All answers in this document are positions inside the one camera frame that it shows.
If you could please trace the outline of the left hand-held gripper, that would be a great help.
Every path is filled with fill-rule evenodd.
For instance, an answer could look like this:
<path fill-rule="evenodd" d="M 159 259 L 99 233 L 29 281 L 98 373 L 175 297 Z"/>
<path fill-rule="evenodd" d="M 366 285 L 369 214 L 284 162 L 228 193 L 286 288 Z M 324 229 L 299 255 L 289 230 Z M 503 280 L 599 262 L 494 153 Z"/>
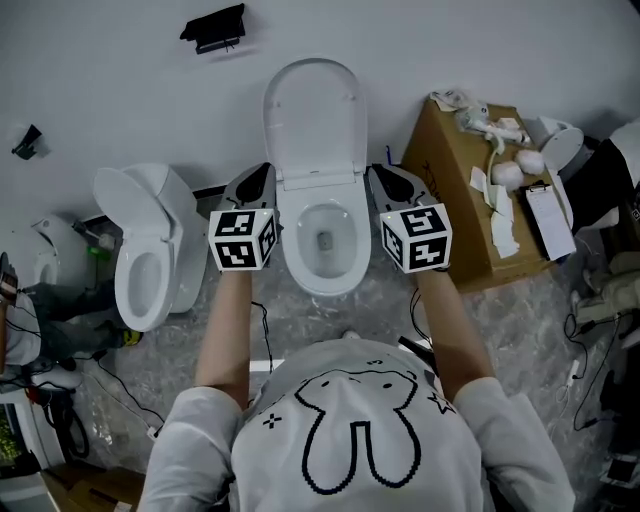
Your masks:
<path fill-rule="evenodd" d="M 208 240 L 218 270 L 262 269 L 278 242 L 277 221 L 276 171 L 264 162 L 232 180 L 210 214 Z"/>

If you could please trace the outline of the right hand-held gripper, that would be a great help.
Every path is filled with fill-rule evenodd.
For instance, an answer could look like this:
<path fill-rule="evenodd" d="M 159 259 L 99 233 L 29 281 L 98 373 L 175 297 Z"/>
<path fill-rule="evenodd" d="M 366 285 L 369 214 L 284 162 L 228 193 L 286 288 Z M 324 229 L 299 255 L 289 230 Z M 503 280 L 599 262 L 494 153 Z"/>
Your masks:
<path fill-rule="evenodd" d="M 445 205 L 401 168 L 371 165 L 368 178 L 382 246 L 395 265 L 406 274 L 447 270 L 453 232 Z"/>

